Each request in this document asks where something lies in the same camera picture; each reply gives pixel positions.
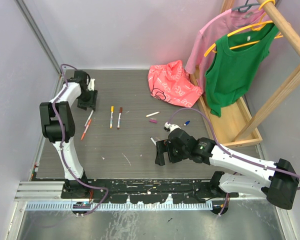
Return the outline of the blue marker pen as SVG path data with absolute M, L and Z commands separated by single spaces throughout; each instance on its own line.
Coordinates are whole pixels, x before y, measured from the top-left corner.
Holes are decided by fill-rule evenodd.
M 156 145 L 156 141 L 153 137 L 150 137 L 150 140 L 153 142 L 154 145 Z

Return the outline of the white ballpoint pen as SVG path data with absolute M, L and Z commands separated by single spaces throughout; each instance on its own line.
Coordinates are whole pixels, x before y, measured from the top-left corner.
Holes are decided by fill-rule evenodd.
M 88 118 L 87 118 L 87 120 L 86 120 L 86 122 L 85 122 L 85 124 L 84 124 L 84 127 L 86 127 L 88 125 L 88 123 L 89 123 L 89 121 L 90 121 L 93 113 L 94 113 L 94 110 L 92 109 L 91 112 L 90 112 L 90 114 L 89 114 L 89 116 L 88 116 Z

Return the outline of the yellow marker pen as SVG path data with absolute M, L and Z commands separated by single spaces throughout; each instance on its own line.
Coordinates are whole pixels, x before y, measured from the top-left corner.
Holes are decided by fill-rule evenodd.
M 109 123 L 109 128 L 110 129 L 113 128 L 113 115 L 114 115 L 114 111 L 111 111 L 111 114 L 110 114 L 110 123 Z

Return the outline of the brown marker pen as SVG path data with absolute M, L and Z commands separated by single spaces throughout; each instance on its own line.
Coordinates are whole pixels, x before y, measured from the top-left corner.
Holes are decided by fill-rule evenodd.
M 122 112 L 119 112 L 118 121 L 117 121 L 117 130 L 119 130 L 121 126 L 121 116 L 122 116 Z

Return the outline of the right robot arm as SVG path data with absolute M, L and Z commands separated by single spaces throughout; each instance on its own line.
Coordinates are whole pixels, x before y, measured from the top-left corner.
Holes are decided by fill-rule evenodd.
M 300 178 L 289 161 L 281 158 L 274 162 L 250 157 L 212 139 L 196 139 L 177 125 L 168 132 L 167 139 L 154 141 L 157 165 L 165 165 L 164 154 L 167 154 L 171 163 L 189 159 L 197 164 L 228 169 L 231 174 L 216 171 L 211 177 L 209 191 L 213 196 L 242 193 L 266 198 L 281 209 L 292 209 Z

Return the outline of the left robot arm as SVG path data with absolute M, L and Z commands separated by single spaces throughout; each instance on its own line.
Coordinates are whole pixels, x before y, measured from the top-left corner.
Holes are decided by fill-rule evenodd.
M 64 170 L 63 191 L 78 198 L 89 195 L 90 185 L 75 149 L 76 126 L 71 106 L 77 102 L 78 108 L 91 109 L 93 113 L 97 96 L 94 80 L 87 72 L 76 69 L 74 76 L 64 81 L 57 96 L 39 105 L 42 134 L 56 149 Z

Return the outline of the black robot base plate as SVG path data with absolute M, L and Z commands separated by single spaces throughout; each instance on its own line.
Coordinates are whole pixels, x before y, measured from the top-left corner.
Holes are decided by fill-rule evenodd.
M 90 199 L 97 203 L 108 195 L 105 203 L 163 204 L 172 197 L 173 204 L 205 203 L 214 198 L 224 198 L 226 193 L 213 190 L 212 184 L 204 179 L 90 179 L 89 185 L 99 189 L 89 189 L 77 185 L 75 190 L 63 186 L 62 199 Z

